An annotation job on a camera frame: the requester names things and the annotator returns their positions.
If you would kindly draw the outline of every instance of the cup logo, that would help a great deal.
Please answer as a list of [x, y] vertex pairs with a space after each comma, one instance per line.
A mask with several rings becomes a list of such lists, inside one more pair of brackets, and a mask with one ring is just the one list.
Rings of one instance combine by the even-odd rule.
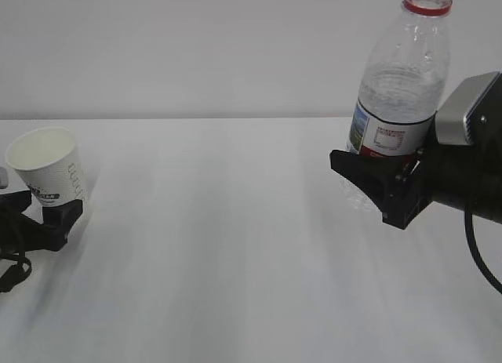
[[40, 198], [46, 202], [54, 202], [54, 200], [57, 200], [60, 197], [59, 193], [47, 194], [44, 193], [42, 189], [37, 187], [32, 187], [31, 185], [28, 185], [28, 188], [30, 188], [31, 193], [33, 193], [36, 198]]

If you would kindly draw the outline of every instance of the plastic water bottle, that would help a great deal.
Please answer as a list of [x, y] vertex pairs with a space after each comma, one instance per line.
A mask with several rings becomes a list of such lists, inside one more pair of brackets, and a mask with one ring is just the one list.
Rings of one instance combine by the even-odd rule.
[[[412, 154], [423, 142], [449, 68], [445, 22], [453, 0], [404, 0], [402, 13], [371, 52], [359, 88], [347, 150], [371, 156]], [[353, 206], [371, 201], [344, 181]]]

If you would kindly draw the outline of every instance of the white wall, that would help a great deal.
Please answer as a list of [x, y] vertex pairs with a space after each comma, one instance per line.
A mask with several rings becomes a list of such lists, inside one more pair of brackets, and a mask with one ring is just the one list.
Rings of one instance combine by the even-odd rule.
[[[349, 115], [401, 0], [0, 0], [3, 118]], [[452, 69], [502, 69], [502, 0], [455, 0]]]

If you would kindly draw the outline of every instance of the cup rim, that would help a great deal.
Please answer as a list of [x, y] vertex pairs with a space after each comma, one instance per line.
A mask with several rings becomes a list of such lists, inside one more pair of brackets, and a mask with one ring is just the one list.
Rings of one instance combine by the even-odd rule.
[[[71, 141], [72, 141], [72, 145], [71, 145], [71, 149], [63, 156], [61, 156], [60, 158], [54, 160], [54, 161], [51, 161], [51, 162], [48, 162], [48, 163], [45, 163], [44, 165], [40, 165], [40, 166], [37, 166], [37, 167], [29, 167], [29, 168], [20, 168], [19, 166], [16, 166], [16, 165], [13, 165], [11, 163], [11, 161], [9, 160], [9, 154], [11, 152], [11, 150], [13, 149], [13, 147], [15, 147], [20, 141], [22, 141], [24, 138], [26, 138], [27, 136], [30, 136], [32, 134], [35, 134], [37, 132], [40, 132], [40, 131], [43, 131], [43, 130], [63, 130], [65, 131], [66, 133], [69, 134], [69, 136], [71, 137]], [[64, 128], [63, 126], [44, 126], [44, 127], [41, 127], [41, 128], [37, 128], [37, 129], [33, 129], [29, 132], [26, 132], [26, 133], [23, 133], [22, 135], [18, 136], [8, 147], [7, 147], [7, 150], [5, 150], [5, 163], [7, 163], [7, 165], [9, 167], [11, 167], [12, 169], [15, 169], [16, 171], [23, 171], [23, 172], [30, 172], [30, 171], [38, 171], [39, 169], [45, 169], [47, 167], [50, 167], [51, 165], [55, 165], [57, 162], [60, 162], [62, 161], [63, 159], [65, 159], [75, 148], [77, 147], [77, 141], [75, 139], [75, 136], [73, 135], [73, 133], [71, 132], [70, 129], [68, 128]]]

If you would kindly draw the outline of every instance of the bottle neck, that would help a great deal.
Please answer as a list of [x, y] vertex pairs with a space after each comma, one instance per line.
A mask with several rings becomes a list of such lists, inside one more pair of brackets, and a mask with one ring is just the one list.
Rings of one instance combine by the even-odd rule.
[[453, 0], [404, 0], [405, 9], [421, 16], [445, 16], [451, 10]]

